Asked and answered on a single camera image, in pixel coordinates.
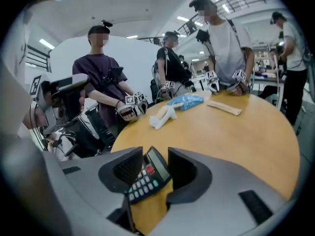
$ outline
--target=white wall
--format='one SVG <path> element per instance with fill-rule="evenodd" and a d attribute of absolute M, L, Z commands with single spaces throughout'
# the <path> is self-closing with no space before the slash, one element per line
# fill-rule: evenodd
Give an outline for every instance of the white wall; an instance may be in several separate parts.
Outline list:
<path fill-rule="evenodd" d="M 90 52 L 87 37 L 71 38 L 50 53 L 52 75 L 61 79 L 72 75 L 73 62 Z M 157 59 L 160 47 L 145 41 L 110 36 L 109 42 L 104 46 L 104 53 L 113 57 L 124 68 L 127 83 L 134 91 L 144 93 L 149 102 L 152 102 L 151 80 L 152 66 Z M 85 108 L 95 102 L 87 99 Z"/>

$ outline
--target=purple t-shirt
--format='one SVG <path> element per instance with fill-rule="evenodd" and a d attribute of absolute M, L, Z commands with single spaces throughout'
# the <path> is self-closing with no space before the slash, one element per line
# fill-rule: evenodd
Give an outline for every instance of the purple t-shirt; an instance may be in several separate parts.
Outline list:
<path fill-rule="evenodd" d="M 114 58 L 108 57 L 104 54 L 85 55 L 77 59 L 73 63 L 72 74 L 84 73 L 90 78 L 90 82 L 86 85 L 85 91 L 89 93 L 93 90 L 98 90 L 112 98 L 125 102 L 126 93 L 117 85 L 109 85 L 107 90 L 104 91 L 100 86 L 101 80 L 108 73 L 108 70 L 113 67 L 119 67 Z M 121 73 L 117 83 L 126 81 L 127 77 Z M 99 114 L 107 128 L 116 125 L 118 120 L 116 117 L 115 107 L 108 106 L 102 103 L 99 105 Z"/>

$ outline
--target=black pants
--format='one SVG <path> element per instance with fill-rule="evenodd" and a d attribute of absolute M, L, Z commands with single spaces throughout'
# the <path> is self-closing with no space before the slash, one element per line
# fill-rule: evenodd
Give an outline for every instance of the black pants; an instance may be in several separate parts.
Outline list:
<path fill-rule="evenodd" d="M 287 71 L 287 78 L 284 84 L 283 97 L 287 100 L 286 118 L 295 124 L 297 115 L 302 106 L 304 85 L 307 79 L 307 70 Z"/>
<path fill-rule="evenodd" d="M 258 97 L 266 99 L 270 95 L 273 95 L 273 94 L 277 93 L 277 89 L 278 89 L 278 87 L 265 86 L 263 92 Z"/>

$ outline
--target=blue plastic bag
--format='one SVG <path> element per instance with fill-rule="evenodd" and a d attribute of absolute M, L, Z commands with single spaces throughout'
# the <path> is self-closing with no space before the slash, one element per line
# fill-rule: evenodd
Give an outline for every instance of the blue plastic bag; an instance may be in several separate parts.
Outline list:
<path fill-rule="evenodd" d="M 193 108 L 194 106 L 199 105 L 203 101 L 204 101 L 204 98 L 198 95 L 184 94 L 170 100 L 167 104 L 171 106 L 174 104 L 183 103 L 183 106 L 181 106 L 180 110 L 186 111 L 187 109 L 190 109 L 190 108 Z"/>

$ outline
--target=keypad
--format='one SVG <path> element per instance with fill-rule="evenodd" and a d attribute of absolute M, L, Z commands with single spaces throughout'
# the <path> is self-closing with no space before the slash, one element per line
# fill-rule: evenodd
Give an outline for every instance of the keypad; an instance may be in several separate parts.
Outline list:
<path fill-rule="evenodd" d="M 144 195 L 150 191 L 153 191 L 154 188 L 158 187 L 158 181 L 152 179 L 150 175 L 153 175 L 155 172 L 153 166 L 148 164 L 147 166 L 142 165 L 141 172 L 138 174 L 137 180 L 129 189 L 129 200 L 134 201 L 135 199 L 142 199 Z"/>

